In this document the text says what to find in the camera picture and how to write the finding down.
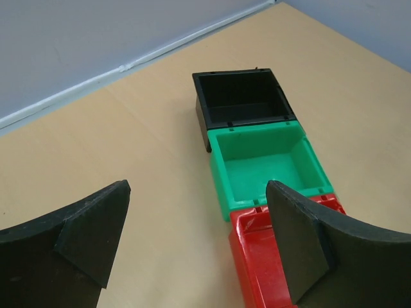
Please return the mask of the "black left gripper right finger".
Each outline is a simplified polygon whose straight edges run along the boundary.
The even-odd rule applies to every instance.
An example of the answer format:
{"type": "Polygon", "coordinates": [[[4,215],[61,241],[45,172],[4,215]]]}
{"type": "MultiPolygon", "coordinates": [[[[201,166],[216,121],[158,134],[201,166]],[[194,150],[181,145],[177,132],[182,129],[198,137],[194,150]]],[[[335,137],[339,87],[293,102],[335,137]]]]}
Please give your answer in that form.
{"type": "Polygon", "coordinates": [[[410,235],[314,202],[278,181],[268,209],[298,307],[409,307],[410,235]]]}

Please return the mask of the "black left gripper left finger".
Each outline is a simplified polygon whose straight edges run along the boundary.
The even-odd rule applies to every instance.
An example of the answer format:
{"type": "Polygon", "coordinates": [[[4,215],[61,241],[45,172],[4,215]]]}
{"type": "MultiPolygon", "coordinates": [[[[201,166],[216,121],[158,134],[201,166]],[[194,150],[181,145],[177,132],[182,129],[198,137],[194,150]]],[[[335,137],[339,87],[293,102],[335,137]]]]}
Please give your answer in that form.
{"type": "Polygon", "coordinates": [[[1,231],[1,307],[96,307],[125,224],[131,188],[114,182],[1,231]]]}

